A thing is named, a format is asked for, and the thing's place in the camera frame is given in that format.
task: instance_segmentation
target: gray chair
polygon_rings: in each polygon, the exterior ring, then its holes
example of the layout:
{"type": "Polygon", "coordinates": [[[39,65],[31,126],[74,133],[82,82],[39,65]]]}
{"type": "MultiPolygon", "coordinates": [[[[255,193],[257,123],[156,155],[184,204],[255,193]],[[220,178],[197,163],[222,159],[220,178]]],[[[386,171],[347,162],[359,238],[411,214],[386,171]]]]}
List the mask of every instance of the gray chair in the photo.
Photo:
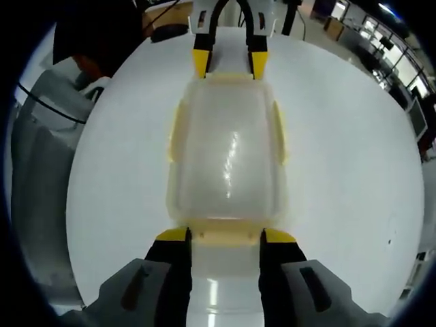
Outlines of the gray chair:
{"type": "MultiPolygon", "coordinates": [[[[31,89],[57,110],[85,121],[94,103],[45,71],[31,89]]],[[[69,173],[82,125],[30,97],[14,119],[11,220],[30,273],[56,305],[82,305],[67,247],[65,207],[69,173]]]]}

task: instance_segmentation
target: white tabletop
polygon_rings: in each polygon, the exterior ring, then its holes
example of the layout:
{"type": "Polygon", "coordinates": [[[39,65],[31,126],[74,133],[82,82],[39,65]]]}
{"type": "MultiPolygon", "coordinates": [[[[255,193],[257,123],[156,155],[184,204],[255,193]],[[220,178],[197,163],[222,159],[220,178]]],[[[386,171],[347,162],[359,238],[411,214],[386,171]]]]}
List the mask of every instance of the white tabletop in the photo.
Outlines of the white tabletop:
{"type": "MultiPolygon", "coordinates": [[[[218,29],[217,45],[244,42],[218,29]]],[[[168,136],[193,76],[193,36],[143,44],[91,113],[69,180],[67,239],[86,305],[100,285],[172,226],[166,209],[168,136]]],[[[414,133],[400,106],[359,69],[314,45],[268,40],[265,79],[284,113],[294,235],[351,288],[363,309],[387,314],[419,243],[423,186],[414,133]]]]}

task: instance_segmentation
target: white table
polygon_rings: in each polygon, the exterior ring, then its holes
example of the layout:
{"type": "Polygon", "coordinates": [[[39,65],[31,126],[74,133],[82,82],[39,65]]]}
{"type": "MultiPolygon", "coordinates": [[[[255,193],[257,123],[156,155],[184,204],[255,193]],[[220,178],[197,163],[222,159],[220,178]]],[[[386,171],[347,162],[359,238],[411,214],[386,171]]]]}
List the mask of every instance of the white table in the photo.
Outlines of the white table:
{"type": "MultiPolygon", "coordinates": [[[[242,29],[218,29],[215,50],[235,41],[244,43],[242,29]]],[[[67,239],[86,305],[172,227],[168,136],[193,76],[192,46],[192,35],[141,45],[84,129],[69,180],[67,239]]],[[[389,94],[349,63],[282,35],[268,46],[265,79],[284,112],[290,152],[290,207],[279,228],[342,278],[363,309],[387,314],[409,276],[422,226],[413,131],[389,94]]]]}

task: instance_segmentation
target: translucent plastic container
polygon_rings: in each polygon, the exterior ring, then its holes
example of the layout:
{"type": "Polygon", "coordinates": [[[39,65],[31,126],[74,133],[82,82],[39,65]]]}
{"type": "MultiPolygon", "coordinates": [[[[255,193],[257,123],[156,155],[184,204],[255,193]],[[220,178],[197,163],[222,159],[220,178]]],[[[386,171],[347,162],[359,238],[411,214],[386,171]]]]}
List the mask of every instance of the translucent plastic container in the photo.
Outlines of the translucent plastic container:
{"type": "Polygon", "coordinates": [[[178,221],[240,219],[265,227],[285,209],[285,140],[270,87],[251,76],[194,80],[170,140],[167,205],[178,221]]]}

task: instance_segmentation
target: desk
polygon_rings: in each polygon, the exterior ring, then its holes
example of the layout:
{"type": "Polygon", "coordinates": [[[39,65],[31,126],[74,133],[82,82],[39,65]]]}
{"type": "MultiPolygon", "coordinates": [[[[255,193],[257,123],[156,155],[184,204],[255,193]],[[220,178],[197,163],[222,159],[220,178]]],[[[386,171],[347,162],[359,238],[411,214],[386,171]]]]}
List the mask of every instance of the desk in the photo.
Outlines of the desk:
{"type": "MultiPolygon", "coordinates": [[[[216,53],[245,31],[217,30],[216,53]]],[[[94,107],[69,179],[67,239],[85,304],[172,226],[168,136],[193,76],[194,38],[142,44],[94,107]]],[[[283,35],[268,40],[266,80],[284,113],[293,234],[367,311],[387,314],[414,264],[423,216],[420,157],[404,110],[353,65],[283,35]]]]}

